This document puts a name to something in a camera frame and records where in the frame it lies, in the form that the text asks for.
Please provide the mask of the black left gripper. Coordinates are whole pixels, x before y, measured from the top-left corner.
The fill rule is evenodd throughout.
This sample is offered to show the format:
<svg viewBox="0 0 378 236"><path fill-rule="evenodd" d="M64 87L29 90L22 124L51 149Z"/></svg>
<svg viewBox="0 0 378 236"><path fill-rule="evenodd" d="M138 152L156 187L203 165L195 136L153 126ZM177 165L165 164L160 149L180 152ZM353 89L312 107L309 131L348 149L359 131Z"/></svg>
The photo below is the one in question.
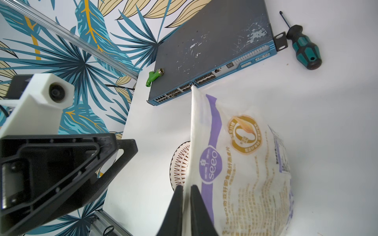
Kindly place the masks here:
<svg viewBox="0 0 378 236"><path fill-rule="evenodd" d="M98 178L97 171L124 153ZM137 154L113 133L1 138L1 235L18 236L98 198Z"/></svg>

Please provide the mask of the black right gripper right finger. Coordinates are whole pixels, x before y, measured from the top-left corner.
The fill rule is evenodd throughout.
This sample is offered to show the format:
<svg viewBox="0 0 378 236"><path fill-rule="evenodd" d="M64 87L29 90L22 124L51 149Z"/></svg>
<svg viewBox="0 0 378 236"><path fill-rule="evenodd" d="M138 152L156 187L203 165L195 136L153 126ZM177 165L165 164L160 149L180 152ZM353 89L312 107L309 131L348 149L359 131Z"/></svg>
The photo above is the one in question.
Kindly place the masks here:
<svg viewBox="0 0 378 236"><path fill-rule="evenodd" d="M196 185L191 186L190 206L192 236L218 236Z"/></svg>

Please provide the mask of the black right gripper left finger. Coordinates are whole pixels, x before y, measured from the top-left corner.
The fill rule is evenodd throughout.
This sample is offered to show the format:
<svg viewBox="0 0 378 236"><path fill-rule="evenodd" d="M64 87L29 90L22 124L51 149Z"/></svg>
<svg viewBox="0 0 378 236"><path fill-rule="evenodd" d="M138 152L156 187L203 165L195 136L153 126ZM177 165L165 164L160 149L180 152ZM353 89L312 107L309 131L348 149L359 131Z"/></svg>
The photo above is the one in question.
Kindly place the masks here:
<svg viewBox="0 0 378 236"><path fill-rule="evenodd" d="M181 236L183 223L183 186L175 188L157 236Z"/></svg>

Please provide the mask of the white red patterned bowl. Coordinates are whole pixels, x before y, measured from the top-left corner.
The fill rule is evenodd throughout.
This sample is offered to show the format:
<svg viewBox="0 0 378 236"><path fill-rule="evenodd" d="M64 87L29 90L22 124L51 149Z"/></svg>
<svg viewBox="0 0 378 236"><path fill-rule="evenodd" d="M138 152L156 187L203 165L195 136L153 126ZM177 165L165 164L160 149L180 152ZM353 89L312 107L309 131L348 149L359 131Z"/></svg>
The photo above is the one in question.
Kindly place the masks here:
<svg viewBox="0 0 378 236"><path fill-rule="evenodd" d="M170 183L173 191L178 185L183 186L187 177L191 142L182 143L174 152L169 169Z"/></svg>

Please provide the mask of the oatmeal bag white purple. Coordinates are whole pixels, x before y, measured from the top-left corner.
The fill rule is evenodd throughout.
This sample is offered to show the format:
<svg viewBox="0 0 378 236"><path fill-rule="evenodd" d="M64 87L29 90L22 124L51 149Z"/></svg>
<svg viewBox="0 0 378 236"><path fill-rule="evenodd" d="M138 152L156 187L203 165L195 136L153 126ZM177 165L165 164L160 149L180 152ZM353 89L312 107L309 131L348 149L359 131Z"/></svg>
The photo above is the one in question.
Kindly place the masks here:
<svg viewBox="0 0 378 236"><path fill-rule="evenodd" d="M192 235L191 186L218 236L284 236L293 217L286 149L255 107L222 103L192 87L183 235Z"/></svg>

